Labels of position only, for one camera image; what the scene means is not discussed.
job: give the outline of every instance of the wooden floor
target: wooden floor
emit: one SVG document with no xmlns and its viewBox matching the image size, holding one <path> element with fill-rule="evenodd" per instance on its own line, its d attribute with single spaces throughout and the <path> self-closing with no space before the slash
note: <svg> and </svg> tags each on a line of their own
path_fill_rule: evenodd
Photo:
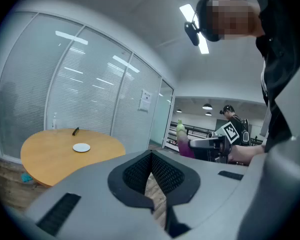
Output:
<svg viewBox="0 0 300 240">
<path fill-rule="evenodd" d="M 0 160 L 0 200 L 4 205 L 23 212 L 47 188 L 33 180 L 23 183 L 22 173 L 26 170 L 20 164 Z M 150 174 L 145 188 L 145 196 L 154 202 L 154 219 L 164 228 L 166 223 L 166 196 L 161 191 L 154 176 Z"/>
</svg>

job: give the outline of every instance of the blue object on floor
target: blue object on floor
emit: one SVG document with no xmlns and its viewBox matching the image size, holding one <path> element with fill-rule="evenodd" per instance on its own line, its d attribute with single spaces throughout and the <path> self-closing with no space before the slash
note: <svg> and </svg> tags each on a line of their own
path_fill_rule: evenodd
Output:
<svg viewBox="0 0 300 240">
<path fill-rule="evenodd" d="M 29 182 L 33 180 L 33 178 L 26 172 L 22 173 L 21 179 L 23 182 Z"/>
</svg>

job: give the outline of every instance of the ceiling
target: ceiling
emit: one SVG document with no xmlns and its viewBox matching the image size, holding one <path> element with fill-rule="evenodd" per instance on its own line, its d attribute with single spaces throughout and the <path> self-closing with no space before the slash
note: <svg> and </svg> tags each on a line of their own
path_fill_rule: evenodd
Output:
<svg viewBox="0 0 300 240">
<path fill-rule="evenodd" d="M 235 57 L 252 65 L 259 52 L 254 38 L 227 40 L 223 43 L 208 42 L 209 54 L 201 54 L 192 45 L 184 31 L 184 16 L 180 6 L 191 4 L 196 7 L 198 0 L 71 0 L 101 12 L 131 30 L 165 61 L 168 67 L 179 74 L 184 69 L 204 67 L 207 60 Z"/>
<path fill-rule="evenodd" d="M 209 103 L 212 106 L 212 110 L 203 109 L 203 105 Z M 260 119 L 263 120 L 266 115 L 267 107 L 261 104 L 255 104 L 250 102 L 241 102 L 236 100 L 226 99 L 208 99 L 208 98 L 175 98 L 173 112 L 178 109 L 182 113 L 204 116 L 206 112 L 210 112 L 213 117 L 219 119 L 225 119 L 225 117 L 219 114 L 220 110 L 223 110 L 225 105 L 233 106 L 236 114 L 241 118 L 248 119 Z"/>
</svg>

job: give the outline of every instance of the glass door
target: glass door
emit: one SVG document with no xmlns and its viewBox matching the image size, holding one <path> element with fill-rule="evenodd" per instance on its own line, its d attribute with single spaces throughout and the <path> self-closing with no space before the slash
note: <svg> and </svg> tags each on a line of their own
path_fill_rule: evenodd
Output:
<svg viewBox="0 0 300 240">
<path fill-rule="evenodd" d="M 165 81 L 162 81 L 158 102 L 154 112 L 148 149 L 154 150 L 162 147 L 167 129 L 173 93 L 174 90 Z"/>
</svg>

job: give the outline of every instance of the wooden table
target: wooden table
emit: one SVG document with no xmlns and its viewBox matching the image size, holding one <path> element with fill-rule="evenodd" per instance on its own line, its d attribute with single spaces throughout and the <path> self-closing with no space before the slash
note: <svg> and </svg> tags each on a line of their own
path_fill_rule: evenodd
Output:
<svg viewBox="0 0 300 240">
<path fill-rule="evenodd" d="M 30 136 L 22 145 L 21 161 L 37 182 L 51 187 L 74 171 L 126 154 L 124 146 L 114 137 L 79 129 L 45 130 Z M 90 145 L 87 152 L 76 152 L 74 144 Z"/>
</svg>

